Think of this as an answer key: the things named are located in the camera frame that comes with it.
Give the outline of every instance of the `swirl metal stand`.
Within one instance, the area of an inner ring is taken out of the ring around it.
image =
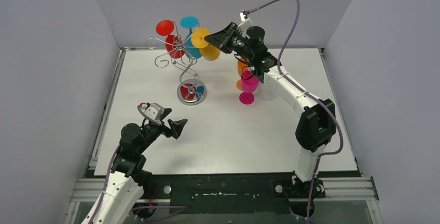
[[[160,25],[161,23],[164,23],[164,21],[168,21],[168,25]],[[197,20],[195,30],[199,27],[199,23]],[[171,64],[178,69],[182,70],[182,73],[179,76],[179,82],[180,85],[177,88],[177,98],[180,102],[182,102],[185,105],[197,105],[201,103],[207,95],[207,89],[206,86],[199,80],[199,75],[196,71],[194,71],[191,67],[197,64],[198,58],[195,57],[192,53],[199,52],[196,47],[194,47],[190,41],[191,36],[193,35],[192,27],[187,28],[189,29],[189,34],[185,39],[182,39],[182,36],[179,34],[177,25],[175,22],[170,20],[163,20],[161,21],[157,27],[156,31],[158,34],[165,36],[167,35],[165,41],[161,40],[159,38],[150,38],[145,43],[146,47],[149,49],[156,49],[157,45],[152,42],[152,40],[160,41],[165,44],[165,47],[167,49],[167,52],[164,54],[161,54],[157,56],[154,59],[154,64],[159,68],[165,68]],[[163,57],[165,55],[169,55],[170,59],[162,59],[158,61],[160,57]],[[193,78],[183,80],[183,76],[185,74],[192,75]]]

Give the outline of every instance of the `metal frame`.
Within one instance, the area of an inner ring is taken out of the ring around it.
[[[115,67],[115,72],[113,73],[112,85],[110,87],[110,92],[108,93],[107,101],[105,102],[104,113],[102,115],[101,124],[99,125],[98,134],[95,140],[95,145],[93,147],[92,157],[89,162],[90,169],[94,169],[98,162],[98,155],[101,148],[102,138],[104,136],[105,128],[107,127],[108,116],[112,108],[113,98],[115,97],[115,91],[118,85],[119,75],[122,69],[125,54],[126,52],[124,50],[120,50],[118,61]]]
[[[315,201],[366,201],[373,224],[383,224],[374,181],[370,177],[321,178],[325,187],[325,198]],[[72,193],[64,224],[73,224],[80,202],[94,202],[102,192],[104,179],[78,179]],[[307,199],[289,199],[291,202]],[[170,199],[155,199],[159,205],[169,205]]]
[[[325,187],[325,198],[315,201],[376,201],[377,191],[370,177],[321,178]],[[71,202],[94,202],[102,192],[104,179],[78,179],[73,189]],[[307,199],[289,199],[291,202]]]

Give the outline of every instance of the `cable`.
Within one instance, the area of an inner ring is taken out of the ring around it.
[[[142,207],[132,208],[131,211],[136,211],[136,210],[139,211],[139,210],[148,209],[148,208],[157,208],[157,209],[160,209],[160,208],[165,208],[165,209],[180,208],[181,210],[179,210],[177,212],[174,212],[172,214],[169,214],[167,216],[163,216],[163,217],[157,218],[157,219],[143,219],[143,221],[160,221],[160,220],[165,220],[165,219],[173,217],[173,216],[175,216],[177,214],[180,214],[181,212],[183,212],[183,211],[188,209],[187,206],[142,206]]]
[[[145,121],[146,121],[146,120],[147,120],[146,118],[144,118],[144,120],[142,120],[142,126],[141,126],[142,130],[143,130],[144,127],[145,127]]]
[[[108,184],[108,177],[110,176],[110,170],[112,168],[113,165],[113,161],[116,158],[116,153],[118,152],[120,146],[118,145],[118,147],[116,148],[115,152],[113,153],[112,158],[110,159],[110,163],[108,164],[108,168],[107,168],[107,173],[105,174],[105,180],[104,180],[104,187],[102,189],[101,195],[99,196],[99,200],[97,203],[97,206],[95,208],[95,211],[93,212],[92,216],[90,217],[89,223],[88,224],[92,224],[93,223],[93,219],[95,218],[96,214],[98,213],[99,208],[101,207],[102,204],[102,200],[104,199],[104,192],[107,189],[107,184]]]
[[[260,7],[254,8],[252,10],[249,11],[249,13],[253,13],[256,12],[268,5],[271,5],[275,2],[278,2],[280,0],[273,0],[270,1]],[[289,32],[289,35],[287,36],[286,41],[284,42],[283,46],[281,47],[280,50],[280,54],[278,55],[278,62],[277,62],[277,67],[278,67],[278,72],[280,73],[280,75],[284,75],[284,73],[281,71],[281,55],[283,54],[284,49],[287,46],[288,41],[290,40],[290,37],[292,36],[293,31],[295,30],[296,24],[298,23],[298,18],[299,18],[299,9],[300,9],[300,3],[299,0],[296,0],[297,3],[297,10],[296,10],[296,17],[295,17],[295,21],[293,23],[292,29]],[[301,91],[302,93],[305,93],[306,96],[310,97],[312,100],[316,101],[327,113],[328,115],[330,115],[330,118],[333,120],[333,122],[336,125],[336,129],[338,130],[338,134],[339,134],[339,138],[340,138],[340,144],[339,144],[339,148],[335,151],[332,152],[324,152],[318,155],[317,157],[317,163],[315,166],[315,169],[313,170],[313,178],[312,178],[312,182],[310,184],[310,192],[309,192],[309,199],[307,202],[307,215],[306,215],[306,220],[307,223],[309,223],[309,214],[310,214],[310,203],[312,201],[312,193],[313,193],[313,184],[314,184],[314,177],[316,175],[316,172],[318,171],[318,166],[319,166],[319,162],[321,161],[321,157],[325,156],[325,155],[335,155],[338,154],[342,151],[343,148],[343,136],[342,136],[342,130],[341,127],[339,126],[338,121],[336,120],[335,116],[332,114],[332,112],[324,105],[324,103],[322,103],[320,100],[318,100],[316,97],[314,97],[313,95],[311,95],[309,92],[306,92],[305,89],[303,89],[302,87],[300,87],[298,84],[296,84],[293,80],[291,80],[289,77],[285,76],[284,78],[286,78],[286,80],[288,82],[290,82],[295,88],[297,88],[299,91]]]
[[[241,62],[241,63],[243,63],[243,64],[248,65],[248,64],[245,62],[245,60],[242,60],[242,59],[240,59],[240,58],[238,57],[238,54],[234,54],[234,57],[235,57],[235,59],[237,59],[237,61],[239,61],[239,62]]]
[[[157,195],[157,188],[154,188],[154,194],[152,197],[150,197],[150,199],[148,200],[148,206],[152,206],[151,201],[154,200],[154,198]]]

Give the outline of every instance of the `round metal base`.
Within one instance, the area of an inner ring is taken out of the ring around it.
[[[193,106],[201,103],[208,93],[205,84],[200,80],[189,79],[183,82],[184,87],[179,85],[177,88],[177,98],[185,105]]]

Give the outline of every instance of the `zip tie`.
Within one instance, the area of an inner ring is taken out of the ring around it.
[[[281,77],[278,77],[277,78],[277,80],[280,80],[280,79],[282,79],[284,76],[288,76],[288,75],[290,75],[290,73],[289,72],[287,72],[287,73],[284,73],[284,74],[280,74],[281,75]]]
[[[306,93],[309,93],[308,91],[304,91],[301,95],[297,96],[296,98],[299,99],[301,97],[303,97]]]

